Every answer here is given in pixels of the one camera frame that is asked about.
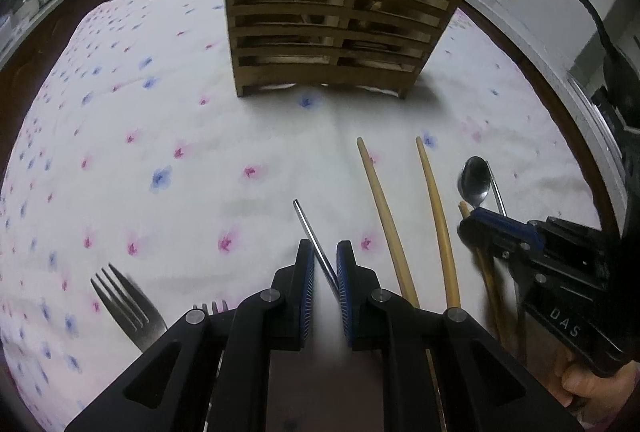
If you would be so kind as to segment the person's right hand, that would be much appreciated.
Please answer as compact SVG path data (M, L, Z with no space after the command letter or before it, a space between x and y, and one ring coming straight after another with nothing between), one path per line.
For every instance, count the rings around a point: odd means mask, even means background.
M564 407L575 408L578 420L589 430L618 414L634 391L638 372L638 364L630 362L614 376L601 378L561 348L554 364L556 398Z

